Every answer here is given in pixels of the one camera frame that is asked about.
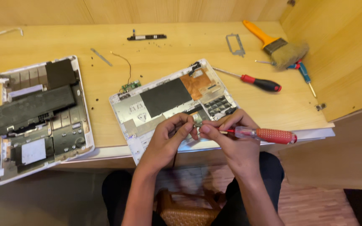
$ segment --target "black cable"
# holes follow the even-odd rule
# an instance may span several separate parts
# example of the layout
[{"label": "black cable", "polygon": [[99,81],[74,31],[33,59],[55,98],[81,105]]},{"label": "black cable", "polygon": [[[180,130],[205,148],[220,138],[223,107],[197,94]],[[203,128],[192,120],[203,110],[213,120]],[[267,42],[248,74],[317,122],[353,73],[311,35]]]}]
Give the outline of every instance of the black cable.
[{"label": "black cable", "polygon": [[125,57],[120,56],[120,55],[118,55],[118,54],[115,54],[115,53],[113,53],[112,51],[110,51],[110,53],[113,54],[113,55],[115,55],[115,56],[121,57],[122,59],[124,59],[124,60],[126,60],[126,61],[128,62],[128,64],[129,64],[129,79],[128,79],[127,85],[129,85],[129,80],[131,79],[131,64],[129,63],[129,61],[128,61]]}]

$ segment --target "wicker stool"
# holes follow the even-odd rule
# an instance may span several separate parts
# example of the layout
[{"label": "wicker stool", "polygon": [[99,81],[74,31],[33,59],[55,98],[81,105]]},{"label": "wicker stool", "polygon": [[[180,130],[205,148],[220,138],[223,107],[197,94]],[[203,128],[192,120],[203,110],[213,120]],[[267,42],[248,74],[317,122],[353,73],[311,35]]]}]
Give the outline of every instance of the wicker stool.
[{"label": "wicker stool", "polygon": [[[178,205],[174,203],[171,195],[205,199],[213,209]],[[206,192],[205,196],[201,196],[182,192],[170,192],[167,188],[164,188],[157,194],[157,213],[168,226],[209,226],[220,210],[221,208],[214,201],[213,197]]]}]

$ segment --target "laptop battery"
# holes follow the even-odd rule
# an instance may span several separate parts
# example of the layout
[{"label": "laptop battery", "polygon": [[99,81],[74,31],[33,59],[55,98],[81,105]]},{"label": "laptop battery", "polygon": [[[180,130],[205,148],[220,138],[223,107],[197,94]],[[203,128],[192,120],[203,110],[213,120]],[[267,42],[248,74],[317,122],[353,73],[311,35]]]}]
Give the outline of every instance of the laptop battery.
[{"label": "laptop battery", "polygon": [[36,93],[0,106],[0,136],[54,116],[53,111],[75,104],[71,87]]}]

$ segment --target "blue screwdriver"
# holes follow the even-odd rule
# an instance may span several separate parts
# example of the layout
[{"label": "blue screwdriver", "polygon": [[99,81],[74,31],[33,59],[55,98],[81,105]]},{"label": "blue screwdriver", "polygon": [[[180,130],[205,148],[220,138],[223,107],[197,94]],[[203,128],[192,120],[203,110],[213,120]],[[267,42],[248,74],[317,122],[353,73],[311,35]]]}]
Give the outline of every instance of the blue screwdriver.
[{"label": "blue screwdriver", "polygon": [[[258,63],[264,63],[264,64],[272,64],[271,62],[268,61],[259,61],[259,60],[255,60],[255,62]],[[311,85],[311,79],[308,76],[308,72],[303,64],[303,62],[301,62],[301,60],[297,61],[295,64],[292,64],[290,66],[287,67],[288,69],[298,69],[301,73],[301,75],[304,77],[305,82],[309,85],[309,88],[311,88],[312,93],[314,94],[314,97],[316,97],[317,95],[315,94],[314,89],[312,88]]]}]

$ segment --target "green circuit board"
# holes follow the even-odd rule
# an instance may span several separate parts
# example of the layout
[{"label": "green circuit board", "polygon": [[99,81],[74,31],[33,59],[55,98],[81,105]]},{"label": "green circuit board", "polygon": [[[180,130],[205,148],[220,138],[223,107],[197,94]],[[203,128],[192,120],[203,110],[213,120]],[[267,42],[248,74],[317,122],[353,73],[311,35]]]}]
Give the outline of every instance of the green circuit board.
[{"label": "green circuit board", "polygon": [[126,92],[129,92],[135,88],[138,88],[139,86],[142,86],[139,82],[139,80],[136,80],[134,82],[131,82],[129,84],[125,84],[123,86],[121,86],[121,89],[122,89],[122,93],[126,93]]}]

